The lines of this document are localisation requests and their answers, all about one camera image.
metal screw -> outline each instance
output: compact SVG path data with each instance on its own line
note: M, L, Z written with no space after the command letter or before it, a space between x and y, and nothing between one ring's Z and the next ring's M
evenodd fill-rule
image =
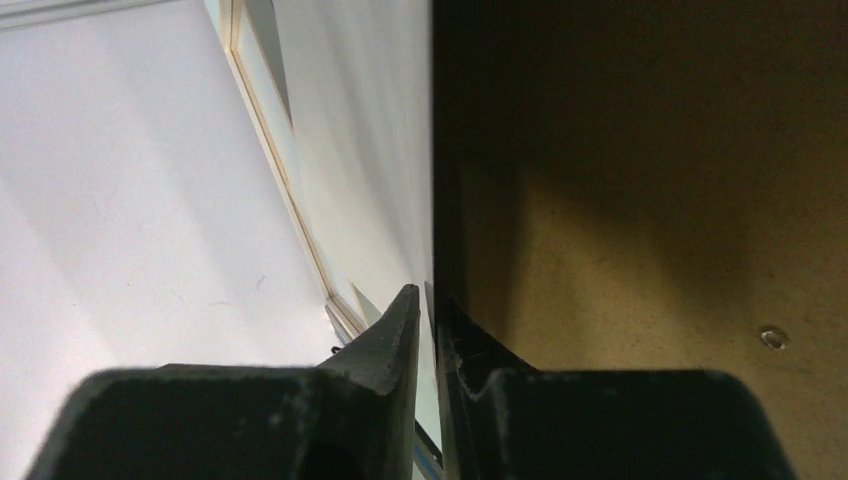
M772 350L783 350L789 343L789 337L777 327L763 327L760 330L760 340Z

wooden panel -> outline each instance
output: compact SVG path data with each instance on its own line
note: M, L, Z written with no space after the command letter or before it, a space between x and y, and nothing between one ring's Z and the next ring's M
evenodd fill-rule
M727 370L846 476L844 3L536 7L436 20L472 317L538 367Z

light wooden frame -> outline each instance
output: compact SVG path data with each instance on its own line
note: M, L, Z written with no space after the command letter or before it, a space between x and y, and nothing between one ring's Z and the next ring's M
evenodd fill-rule
M347 302L345 302L345 300L338 294L338 291L336 290L337 287L333 285L333 282L330 280L330 277L321 262L318 248L316 247L307 224L304 221L301 209L296 204L294 196L291 193L291 184L286 174L286 168L283 163L282 156L280 155L279 149L277 148L276 142L271 133L271 129L266 121L264 108L275 107L262 105L259 101L239 52L239 40L241 36L254 35L250 15L245 7L245 0L219 0L219 2L221 11L221 45L224 49L227 61L230 64L233 76L236 79L236 83L238 83L239 90L241 90L242 97L244 98L245 105L250 113L253 126L256 129L260 142L262 143L262 148L265 151L265 156L268 159L272 174L277 182L277 187L285 201L286 208L289 211L289 215L292 218L295 230L298 233L298 237L301 240L304 250L308 254L307 256L310 259L313 274L318 279L323 289L324 296L327 298L327 307L333 311L336 317L338 317L342 324L342 328L345 329L348 335L351 338L355 338L365 331L366 326L364 325L364 322L362 322L357 315L353 313L352 306L347 305ZM268 61L265 58L265 52L261 49L261 44L260 51L262 52L265 71L269 77L273 79L270 67L268 66ZM271 83L274 85L276 90L276 83L273 82L273 80ZM279 99L277 107L282 109L285 114L282 95L280 95L278 90L276 91L276 94L277 99ZM289 122L288 128L291 129L291 119L287 114L286 120Z

white wall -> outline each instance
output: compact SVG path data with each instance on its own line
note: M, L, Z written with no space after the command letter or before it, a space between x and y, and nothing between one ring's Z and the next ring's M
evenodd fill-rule
M440 442L424 282L432 281L426 0L274 0L300 205L322 252L385 309L422 291L416 418Z
M336 344L203 2L0 32L0 478L92 370Z

